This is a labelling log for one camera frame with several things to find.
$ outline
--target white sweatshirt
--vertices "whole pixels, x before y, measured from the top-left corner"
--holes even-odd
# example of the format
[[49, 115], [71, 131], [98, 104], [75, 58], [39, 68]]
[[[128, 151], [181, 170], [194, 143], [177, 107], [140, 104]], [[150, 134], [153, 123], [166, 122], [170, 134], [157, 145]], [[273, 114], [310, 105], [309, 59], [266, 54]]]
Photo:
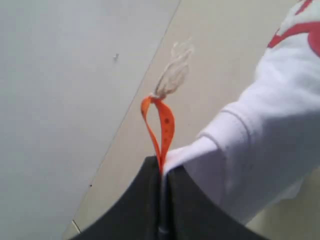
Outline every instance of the white sweatshirt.
[[164, 167], [184, 164], [242, 223], [320, 165], [320, 0], [297, 3], [269, 47], [254, 83]]

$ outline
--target beige floor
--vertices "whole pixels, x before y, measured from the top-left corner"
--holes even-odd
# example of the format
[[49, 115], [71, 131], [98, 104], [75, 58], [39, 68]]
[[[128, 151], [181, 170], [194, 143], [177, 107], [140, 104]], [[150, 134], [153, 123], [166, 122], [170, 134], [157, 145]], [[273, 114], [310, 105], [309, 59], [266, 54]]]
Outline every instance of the beige floor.
[[[139, 107], [142, 98], [155, 87], [173, 43], [192, 37], [195, 45], [188, 81], [166, 100], [176, 117], [172, 145], [176, 148], [192, 142], [219, 109], [235, 100], [252, 82], [256, 63], [295, 2], [181, 1], [92, 187], [74, 216], [80, 230], [114, 204], [135, 177], [144, 157], [154, 153]], [[159, 133], [154, 111], [149, 113], [149, 121]], [[320, 239], [316, 221], [320, 214], [315, 214], [320, 210], [319, 181], [315, 173], [304, 183], [297, 199], [264, 210], [248, 226], [275, 240]], [[68, 239], [76, 233], [71, 224], [64, 237]]]

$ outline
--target white wall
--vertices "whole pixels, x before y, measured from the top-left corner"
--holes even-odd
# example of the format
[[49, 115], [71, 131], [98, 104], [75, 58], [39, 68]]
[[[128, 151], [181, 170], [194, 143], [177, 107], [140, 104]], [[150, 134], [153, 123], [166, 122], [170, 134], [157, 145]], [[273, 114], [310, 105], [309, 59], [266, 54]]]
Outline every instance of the white wall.
[[[176, 148], [192, 142], [222, 106], [235, 100], [252, 83], [258, 60], [286, 12], [295, 2], [181, 1], [126, 118], [94, 178], [93, 186], [74, 217], [80, 230], [92, 224], [119, 199], [137, 174], [144, 157], [154, 153], [141, 117], [140, 103], [156, 86], [157, 76], [170, 59], [173, 43], [193, 37], [195, 45], [188, 81], [165, 100], [175, 114], [176, 132], [172, 147]], [[159, 133], [157, 113], [150, 111], [148, 116], [149, 123]], [[320, 216], [317, 214], [320, 212], [317, 204], [320, 200], [318, 179], [310, 178], [304, 184], [298, 201], [282, 202], [275, 207], [278, 210], [267, 209], [249, 226], [272, 240], [320, 239], [317, 230], [317, 216]], [[286, 217], [280, 217], [286, 211]], [[302, 218], [307, 217], [308, 221], [303, 221]]]
[[60, 238], [177, 5], [0, 2], [0, 239]]

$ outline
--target orange ribbon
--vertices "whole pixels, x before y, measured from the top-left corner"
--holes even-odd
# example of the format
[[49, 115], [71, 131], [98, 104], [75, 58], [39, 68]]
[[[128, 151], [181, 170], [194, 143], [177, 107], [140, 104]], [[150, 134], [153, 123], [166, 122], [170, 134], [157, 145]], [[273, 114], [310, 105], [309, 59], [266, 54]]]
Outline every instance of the orange ribbon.
[[[156, 98], [153, 96], [147, 96], [145, 99], [143, 99], [141, 103], [141, 113], [142, 117], [145, 121], [146, 127], [148, 129], [148, 132], [150, 134], [155, 153], [156, 158], [158, 160], [159, 164], [159, 171], [162, 174], [164, 169], [164, 164], [166, 161], [167, 152], [169, 150], [170, 144], [173, 140], [174, 134], [175, 134], [175, 117], [171, 111], [171, 109], [162, 102], [163, 99]], [[159, 118], [160, 118], [160, 125], [161, 125], [161, 150], [159, 148], [159, 144], [157, 142], [155, 134], [152, 132], [152, 129], [150, 128], [148, 122], [147, 122], [147, 113], [150, 104], [155, 104]]]

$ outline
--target white string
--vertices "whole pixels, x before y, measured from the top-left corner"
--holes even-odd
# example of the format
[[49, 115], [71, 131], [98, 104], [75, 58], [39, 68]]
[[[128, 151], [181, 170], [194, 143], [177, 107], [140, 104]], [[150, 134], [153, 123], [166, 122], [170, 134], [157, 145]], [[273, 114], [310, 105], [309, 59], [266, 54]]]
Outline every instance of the white string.
[[190, 42], [191, 39], [174, 43], [171, 49], [171, 60], [159, 78], [153, 97], [164, 99], [184, 83], [189, 73], [188, 60], [194, 52], [194, 46]]

